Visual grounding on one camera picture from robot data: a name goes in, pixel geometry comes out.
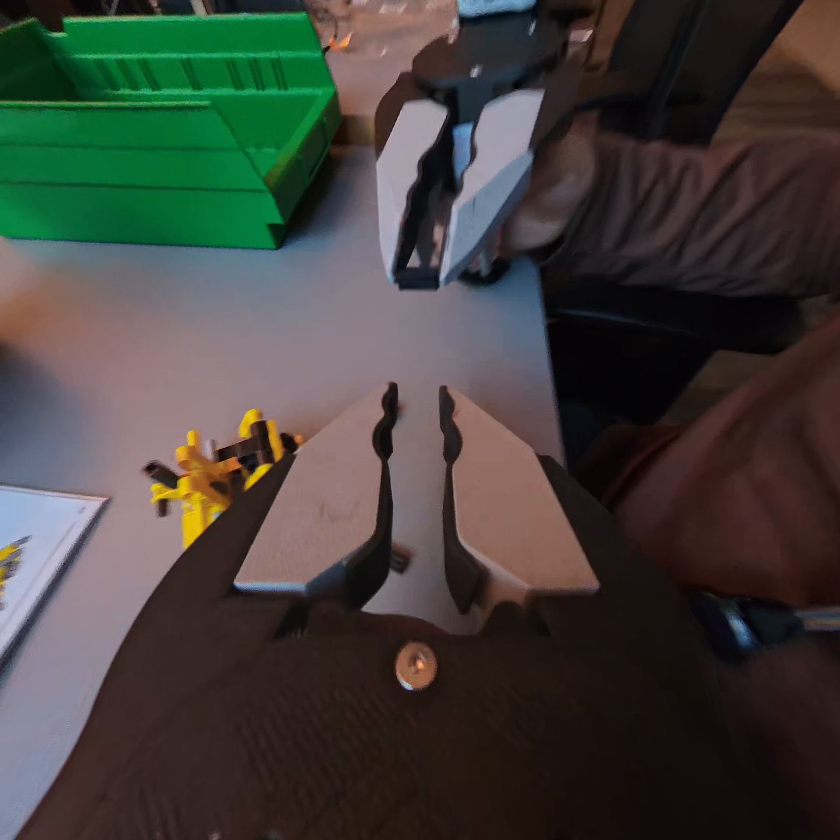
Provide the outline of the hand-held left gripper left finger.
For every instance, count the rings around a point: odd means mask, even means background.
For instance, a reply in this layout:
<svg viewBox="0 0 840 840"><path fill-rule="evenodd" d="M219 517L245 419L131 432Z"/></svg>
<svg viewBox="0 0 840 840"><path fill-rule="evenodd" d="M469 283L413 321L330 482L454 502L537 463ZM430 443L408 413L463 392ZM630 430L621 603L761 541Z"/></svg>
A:
<svg viewBox="0 0 840 840"><path fill-rule="evenodd" d="M294 456L239 571L239 592L362 608L392 557L398 388L374 388Z"/></svg>

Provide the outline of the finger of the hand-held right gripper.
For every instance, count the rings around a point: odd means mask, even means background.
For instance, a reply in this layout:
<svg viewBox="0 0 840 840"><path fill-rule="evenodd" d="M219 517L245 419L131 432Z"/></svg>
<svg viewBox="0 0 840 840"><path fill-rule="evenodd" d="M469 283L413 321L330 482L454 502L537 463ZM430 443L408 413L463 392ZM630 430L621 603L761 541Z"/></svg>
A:
<svg viewBox="0 0 840 840"><path fill-rule="evenodd" d="M525 88L492 99L474 127L472 159L451 204L438 283L446 286L495 247L497 234L528 190L531 138L544 90Z"/></svg>
<svg viewBox="0 0 840 840"><path fill-rule="evenodd" d="M381 260L393 284L395 270L435 266L434 230L452 156L451 119L433 99L405 102L376 164Z"/></svg>

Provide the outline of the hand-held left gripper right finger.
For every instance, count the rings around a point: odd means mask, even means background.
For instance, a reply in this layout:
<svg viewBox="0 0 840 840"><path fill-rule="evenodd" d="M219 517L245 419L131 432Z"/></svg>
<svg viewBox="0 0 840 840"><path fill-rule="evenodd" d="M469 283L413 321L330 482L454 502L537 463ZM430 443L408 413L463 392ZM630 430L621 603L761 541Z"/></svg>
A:
<svg viewBox="0 0 840 840"><path fill-rule="evenodd" d="M444 573L458 613L597 593L599 580L551 481L564 477L560 465L446 385L438 416Z"/></svg>

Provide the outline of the yellow lego vehicle model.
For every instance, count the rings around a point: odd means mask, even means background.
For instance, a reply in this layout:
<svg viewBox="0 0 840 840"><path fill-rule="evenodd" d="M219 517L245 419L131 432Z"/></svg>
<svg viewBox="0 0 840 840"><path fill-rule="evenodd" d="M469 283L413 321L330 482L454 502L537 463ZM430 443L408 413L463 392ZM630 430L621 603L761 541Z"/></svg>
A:
<svg viewBox="0 0 840 840"><path fill-rule="evenodd" d="M305 444L305 437L279 430L255 408L243 415L231 444L204 441L193 429L175 451L177 469L160 460L143 467L150 480L150 503L159 518L167 517L173 506L179 508L186 550L238 497Z"/></svg>

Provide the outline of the person's right forearm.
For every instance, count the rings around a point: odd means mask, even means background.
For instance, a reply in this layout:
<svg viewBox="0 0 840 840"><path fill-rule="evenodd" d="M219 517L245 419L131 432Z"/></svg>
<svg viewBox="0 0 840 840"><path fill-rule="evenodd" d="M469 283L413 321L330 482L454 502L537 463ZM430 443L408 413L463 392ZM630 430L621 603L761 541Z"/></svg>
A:
<svg viewBox="0 0 840 840"><path fill-rule="evenodd" d="M711 147L575 132L581 197L542 268L729 298L838 301L839 142L791 134Z"/></svg>

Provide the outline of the lego instruction booklet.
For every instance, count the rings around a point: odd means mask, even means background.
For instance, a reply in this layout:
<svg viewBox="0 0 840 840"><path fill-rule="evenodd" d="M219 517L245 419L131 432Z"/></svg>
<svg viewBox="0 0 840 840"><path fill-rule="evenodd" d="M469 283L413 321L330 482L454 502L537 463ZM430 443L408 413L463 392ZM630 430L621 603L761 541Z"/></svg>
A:
<svg viewBox="0 0 840 840"><path fill-rule="evenodd" d="M3 668L108 504L108 497L1 486Z"/></svg>

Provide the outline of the person's right hand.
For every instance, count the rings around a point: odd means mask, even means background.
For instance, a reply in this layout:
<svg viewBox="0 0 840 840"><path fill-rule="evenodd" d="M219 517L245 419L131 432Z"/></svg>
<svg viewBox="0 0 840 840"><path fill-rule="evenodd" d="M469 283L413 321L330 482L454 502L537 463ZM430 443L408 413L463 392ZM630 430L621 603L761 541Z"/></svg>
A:
<svg viewBox="0 0 840 840"><path fill-rule="evenodd" d="M594 134L593 121L580 118L538 148L528 189L500 229L499 257L544 261L564 244L592 191Z"/></svg>

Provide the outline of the black office chair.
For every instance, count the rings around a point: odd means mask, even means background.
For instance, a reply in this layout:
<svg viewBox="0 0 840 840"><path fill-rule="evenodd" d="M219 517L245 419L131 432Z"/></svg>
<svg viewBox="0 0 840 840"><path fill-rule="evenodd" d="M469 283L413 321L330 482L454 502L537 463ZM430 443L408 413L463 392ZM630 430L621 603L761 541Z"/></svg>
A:
<svg viewBox="0 0 840 840"><path fill-rule="evenodd" d="M565 463L609 426L656 424L719 351L773 356L804 333L791 297L723 297L542 273Z"/></svg>

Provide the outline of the black badge reel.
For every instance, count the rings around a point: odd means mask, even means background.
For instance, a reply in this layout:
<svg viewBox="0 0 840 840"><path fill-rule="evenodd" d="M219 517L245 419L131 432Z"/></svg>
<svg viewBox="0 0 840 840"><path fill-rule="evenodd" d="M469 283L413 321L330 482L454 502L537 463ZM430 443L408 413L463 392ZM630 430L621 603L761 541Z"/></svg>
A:
<svg viewBox="0 0 840 840"><path fill-rule="evenodd" d="M798 607L746 595L689 591L689 609L708 646L720 659L738 663L759 651L807 634L837 634L839 606Z"/></svg>

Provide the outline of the person's brown shirt torso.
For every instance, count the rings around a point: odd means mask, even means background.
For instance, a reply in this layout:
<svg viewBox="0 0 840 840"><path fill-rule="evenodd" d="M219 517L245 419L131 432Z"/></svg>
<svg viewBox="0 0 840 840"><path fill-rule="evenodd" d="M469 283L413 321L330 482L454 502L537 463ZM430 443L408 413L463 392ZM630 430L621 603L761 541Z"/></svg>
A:
<svg viewBox="0 0 840 840"><path fill-rule="evenodd" d="M837 606L838 309L692 423L608 428L575 473L675 582Z"/></svg>

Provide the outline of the green plastic bin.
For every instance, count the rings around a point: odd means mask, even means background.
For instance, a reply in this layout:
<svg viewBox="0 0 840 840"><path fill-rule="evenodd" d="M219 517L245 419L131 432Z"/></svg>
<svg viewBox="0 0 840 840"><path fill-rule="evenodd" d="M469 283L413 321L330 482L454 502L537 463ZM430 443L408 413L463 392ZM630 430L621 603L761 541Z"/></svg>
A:
<svg viewBox="0 0 840 840"><path fill-rule="evenodd" d="M2 30L1 99L11 102L208 100L336 94L303 12L32 17Z"/></svg>
<svg viewBox="0 0 840 840"><path fill-rule="evenodd" d="M336 90L2 103L1 233L282 246L341 123Z"/></svg>

